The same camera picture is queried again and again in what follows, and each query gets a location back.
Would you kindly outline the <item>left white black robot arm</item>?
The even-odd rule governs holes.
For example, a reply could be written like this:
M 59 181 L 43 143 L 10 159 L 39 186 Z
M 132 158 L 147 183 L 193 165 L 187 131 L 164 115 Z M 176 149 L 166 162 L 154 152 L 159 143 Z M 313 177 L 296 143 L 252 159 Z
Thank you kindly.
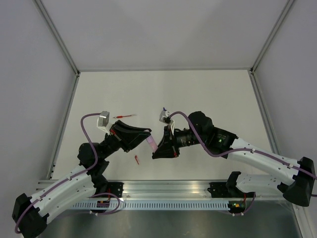
M 94 195 L 105 196 L 108 186 L 103 172 L 109 164 L 106 158 L 119 149 L 128 153 L 151 136 L 149 128 L 129 126 L 120 120 L 111 122 L 102 116 L 97 127 L 105 131 L 104 140 L 93 143 L 89 139 L 83 143 L 78 154 L 80 163 L 69 174 L 31 196 L 23 193 L 16 198 L 12 218 L 17 234 L 35 238 L 75 203 Z

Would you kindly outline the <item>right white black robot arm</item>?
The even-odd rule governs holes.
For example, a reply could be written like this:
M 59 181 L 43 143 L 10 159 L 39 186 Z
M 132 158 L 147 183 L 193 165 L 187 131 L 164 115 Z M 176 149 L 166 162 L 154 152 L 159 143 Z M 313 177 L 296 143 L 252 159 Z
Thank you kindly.
M 212 119 L 197 111 L 189 116 L 179 113 L 187 121 L 188 129 L 175 128 L 173 115 L 162 110 L 159 121 L 165 123 L 163 137 L 153 152 L 153 159 L 177 158 L 182 147 L 200 144 L 213 158 L 225 158 L 248 164 L 269 176 L 246 176 L 232 172 L 226 183 L 226 192 L 232 197 L 241 193 L 280 192 L 284 199 L 302 207 L 308 207 L 314 197 L 313 187 L 317 179 L 314 162 L 303 157 L 291 159 L 269 153 L 246 142 L 236 134 L 217 128 Z

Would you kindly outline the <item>pink marker pen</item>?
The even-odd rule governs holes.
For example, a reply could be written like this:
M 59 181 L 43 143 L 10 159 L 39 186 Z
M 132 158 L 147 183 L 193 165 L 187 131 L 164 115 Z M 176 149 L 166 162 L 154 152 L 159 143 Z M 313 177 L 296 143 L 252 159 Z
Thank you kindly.
M 154 138 L 150 135 L 149 137 L 147 137 L 146 141 L 149 144 L 149 146 L 152 149 L 152 151 L 156 152 L 156 150 L 158 149 L 158 145 L 155 142 Z

